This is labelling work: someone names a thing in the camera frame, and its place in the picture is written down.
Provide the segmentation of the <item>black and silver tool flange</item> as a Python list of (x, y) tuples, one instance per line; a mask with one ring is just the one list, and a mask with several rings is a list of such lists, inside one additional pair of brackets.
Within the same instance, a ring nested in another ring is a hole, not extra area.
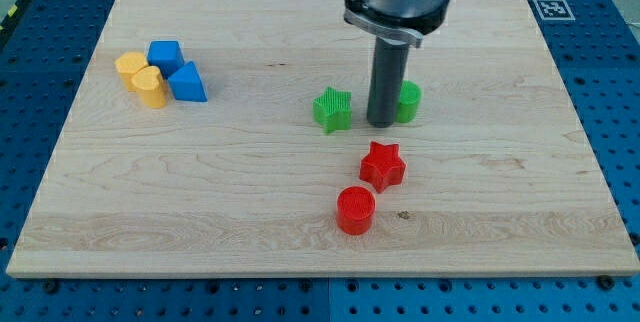
[(347, 24), (375, 35), (420, 48), (425, 35), (437, 30), (445, 21), (450, 0), (444, 0), (433, 11), (411, 18), (382, 14), (363, 0), (344, 0), (343, 19)]

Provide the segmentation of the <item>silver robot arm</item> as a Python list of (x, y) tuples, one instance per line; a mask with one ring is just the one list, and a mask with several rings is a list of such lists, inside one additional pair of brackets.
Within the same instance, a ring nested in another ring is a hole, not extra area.
[(367, 121), (386, 128), (396, 121), (409, 49), (445, 21), (450, 0), (344, 0), (343, 19), (375, 37)]

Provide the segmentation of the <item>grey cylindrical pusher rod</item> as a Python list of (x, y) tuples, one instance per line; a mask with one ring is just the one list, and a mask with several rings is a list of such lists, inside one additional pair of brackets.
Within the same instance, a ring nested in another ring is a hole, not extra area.
[(396, 120), (409, 45), (377, 37), (372, 59), (367, 105), (367, 121), (376, 128), (391, 126)]

